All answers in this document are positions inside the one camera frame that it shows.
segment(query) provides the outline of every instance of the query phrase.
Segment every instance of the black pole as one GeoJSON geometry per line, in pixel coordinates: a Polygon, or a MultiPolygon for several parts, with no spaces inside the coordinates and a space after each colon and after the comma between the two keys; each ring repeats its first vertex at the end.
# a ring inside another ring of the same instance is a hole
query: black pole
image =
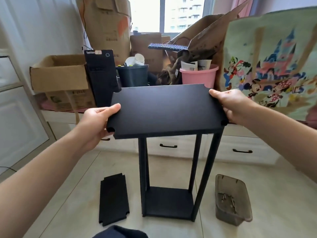
{"type": "Polygon", "coordinates": [[[150,173],[149,173],[149,157],[147,155],[147,141],[145,138],[145,184],[146,184],[146,190],[150,189],[150,173]]]}
{"type": "Polygon", "coordinates": [[[146,216],[145,206],[145,188],[146,188],[146,172],[145,172],[145,153],[146,153],[146,139],[139,138],[139,168],[140,168],[140,190],[141,190],[141,208],[142,216],[146,216]]]}
{"type": "Polygon", "coordinates": [[[193,164],[192,164],[192,171],[191,171],[191,178],[189,179],[189,188],[188,188],[188,192],[189,193],[192,193],[194,182],[195,182],[195,176],[196,176],[196,169],[197,169],[197,163],[198,163],[198,156],[199,156],[199,150],[200,150],[201,137],[202,137],[202,134],[196,135],[195,149],[194,149],[194,156],[193,156],[193,164]]]}
{"type": "Polygon", "coordinates": [[[201,181],[200,181],[199,189],[197,192],[194,208],[192,211],[192,222],[194,222],[196,220],[196,216],[197,216],[197,213],[198,213],[198,210],[200,207],[201,200],[202,200],[203,195],[204,195],[205,188],[207,186],[207,182],[208,182],[208,178],[209,178],[209,175],[210,175],[210,172],[212,169],[212,165],[214,164],[214,161],[215,161],[215,157],[217,154],[217,150],[218,150],[218,147],[220,144],[220,140],[221,140],[221,136],[222,136],[223,131],[224,130],[222,130],[219,133],[215,133],[214,136],[212,137],[212,141],[211,141],[210,149],[208,152],[203,176],[201,177],[201,181]]]}

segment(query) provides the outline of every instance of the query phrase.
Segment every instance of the plastic container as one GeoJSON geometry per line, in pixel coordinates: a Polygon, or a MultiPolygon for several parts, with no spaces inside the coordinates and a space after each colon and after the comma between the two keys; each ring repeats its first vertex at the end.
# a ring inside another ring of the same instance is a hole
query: plastic container
{"type": "Polygon", "coordinates": [[[116,67],[123,88],[147,86],[149,65],[116,67]]]}
{"type": "Polygon", "coordinates": [[[216,175],[215,192],[217,219],[235,226],[239,226],[243,221],[252,221],[250,199],[243,181],[216,175]]]}
{"type": "Polygon", "coordinates": [[[207,88],[213,88],[215,83],[216,71],[219,67],[211,64],[209,70],[201,71],[185,71],[180,69],[182,73],[183,84],[200,84],[203,83],[207,88]]]}

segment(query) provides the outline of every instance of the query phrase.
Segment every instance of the window frame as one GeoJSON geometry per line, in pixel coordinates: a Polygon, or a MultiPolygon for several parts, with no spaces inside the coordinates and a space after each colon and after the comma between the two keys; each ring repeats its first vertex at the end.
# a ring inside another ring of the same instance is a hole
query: window frame
{"type": "MultiPolygon", "coordinates": [[[[204,2],[204,9],[203,9],[203,16],[211,15],[214,11],[215,6],[215,0],[205,0],[204,2]]],[[[180,34],[180,32],[175,33],[166,33],[164,32],[164,26],[165,26],[165,0],[160,0],[160,17],[159,17],[159,31],[162,35],[170,36],[171,39],[180,34]]]]}

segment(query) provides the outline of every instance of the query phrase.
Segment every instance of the brown paper bag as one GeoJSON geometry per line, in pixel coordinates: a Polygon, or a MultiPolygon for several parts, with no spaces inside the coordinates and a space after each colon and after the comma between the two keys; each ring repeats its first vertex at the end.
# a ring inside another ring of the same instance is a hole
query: brown paper bag
{"type": "Polygon", "coordinates": [[[162,35],[160,33],[132,35],[131,55],[140,53],[144,56],[145,64],[149,65],[150,72],[160,72],[163,69],[163,53],[162,50],[149,49],[150,43],[162,43],[162,35]]]}

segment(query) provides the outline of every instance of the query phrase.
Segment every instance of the pink curtain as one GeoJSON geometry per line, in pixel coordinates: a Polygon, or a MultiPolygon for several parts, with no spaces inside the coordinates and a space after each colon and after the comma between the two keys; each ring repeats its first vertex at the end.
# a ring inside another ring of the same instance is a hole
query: pink curtain
{"type": "MultiPolygon", "coordinates": [[[[246,0],[233,0],[231,10],[233,8],[236,8],[237,6],[239,6],[241,3],[245,2],[245,1],[246,0]]],[[[251,11],[251,7],[252,7],[252,2],[253,2],[253,0],[250,0],[249,3],[247,4],[247,6],[242,9],[242,11],[239,13],[240,17],[249,16],[250,11],[251,11]]]]}

